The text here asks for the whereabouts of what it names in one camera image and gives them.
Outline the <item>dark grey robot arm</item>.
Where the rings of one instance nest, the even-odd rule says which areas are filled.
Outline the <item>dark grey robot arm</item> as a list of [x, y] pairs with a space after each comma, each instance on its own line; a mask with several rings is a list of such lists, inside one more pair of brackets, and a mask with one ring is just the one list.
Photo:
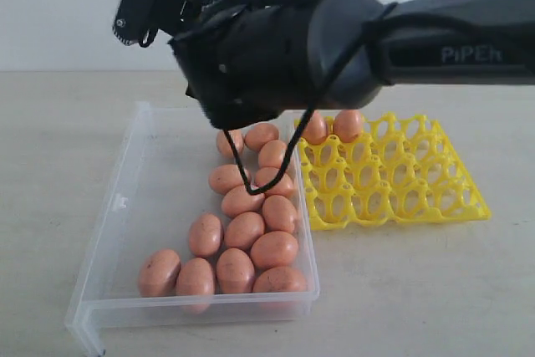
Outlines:
[[532, 84], [534, 0], [221, 0], [170, 46], [187, 94], [235, 130], [395, 84]]

